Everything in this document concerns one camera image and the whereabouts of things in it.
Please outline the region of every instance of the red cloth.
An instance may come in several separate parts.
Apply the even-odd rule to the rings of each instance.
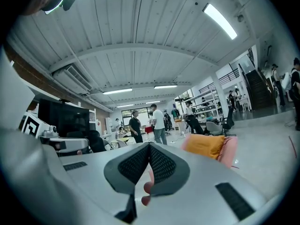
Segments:
[[[152,133],[153,132],[153,129],[152,127],[145,127],[145,133]]]

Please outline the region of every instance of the black monitor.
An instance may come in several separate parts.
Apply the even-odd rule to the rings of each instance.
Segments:
[[[88,135],[90,130],[90,112],[88,109],[41,99],[38,118],[49,125],[56,126],[60,137],[69,132],[80,131]]]

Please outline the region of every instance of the orange cushion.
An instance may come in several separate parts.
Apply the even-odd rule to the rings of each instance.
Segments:
[[[204,136],[191,134],[186,142],[185,151],[217,159],[225,136]]]

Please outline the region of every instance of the black stair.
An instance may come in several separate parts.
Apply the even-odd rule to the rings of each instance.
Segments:
[[[257,110],[272,106],[271,93],[257,71],[253,70],[252,72],[246,74],[246,77],[251,89],[253,109]]]

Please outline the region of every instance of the air conditioner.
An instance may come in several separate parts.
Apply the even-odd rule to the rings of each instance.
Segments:
[[[92,89],[88,80],[74,65],[56,71],[53,78],[77,94],[86,94]]]

